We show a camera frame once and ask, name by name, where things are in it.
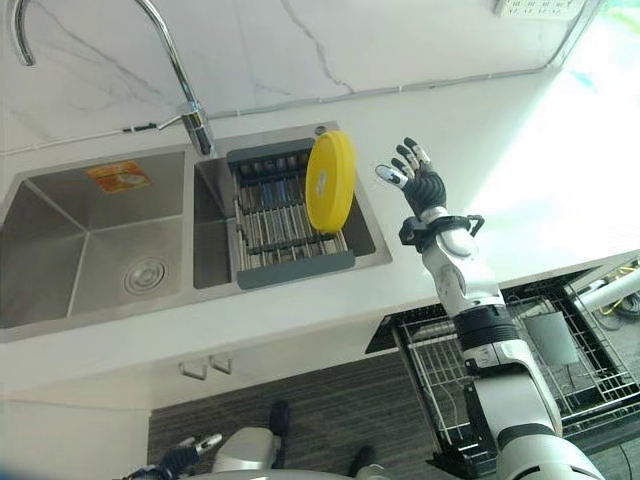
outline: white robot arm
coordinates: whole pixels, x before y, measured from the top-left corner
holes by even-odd
[[[497,478],[604,480],[562,438],[558,406],[473,238],[484,220],[450,215],[444,183],[428,155],[410,138],[404,143],[397,151],[408,166],[394,158],[395,168],[378,165],[376,173],[403,191],[416,215],[405,220],[400,239],[422,254],[455,325],[473,377],[464,391],[469,420],[479,443],[497,454]]]

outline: marble backsplash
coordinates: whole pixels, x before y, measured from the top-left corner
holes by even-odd
[[[209,114],[543,65],[566,22],[492,0],[155,0]],[[2,22],[0,150],[161,122],[183,102],[133,0],[32,0],[22,67]]]

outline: power outlet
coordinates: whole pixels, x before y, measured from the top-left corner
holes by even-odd
[[[536,20],[571,20],[585,0],[498,0],[495,13],[499,17]]]

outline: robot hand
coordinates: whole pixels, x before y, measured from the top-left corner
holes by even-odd
[[[199,442],[191,437],[178,444],[162,457],[159,465],[143,467],[123,480],[175,480],[200,457],[222,441],[222,435],[215,434]]]
[[[444,182],[434,171],[431,159],[424,149],[407,137],[404,145],[398,145],[396,151],[407,163],[394,158],[391,164],[395,168],[378,165],[376,174],[403,191],[416,217],[421,218],[425,212],[433,209],[444,209],[447,203]]]

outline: faucet spout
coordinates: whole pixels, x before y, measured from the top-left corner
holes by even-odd
[[[189,137],[198,152],[203,156],[209,156],[213,150],[213,135],[207,120],[206,112],[200,105],[196,94],[193,92],[187,72],[180,61],[173,37],[164,19],[151,0],[134,0],[147,14],[158,32],[162,46],[169,56],[169,61],[176,74],[180,88],[186,98],[185,105],[180,107],[179,114]],[[9,23],[9,37],[13,44],[18,60],[23,65],[30,67],[36,60],[29,46],[24,29],[24,17],[29,0],[9,0],[7,4],[7,19]]]

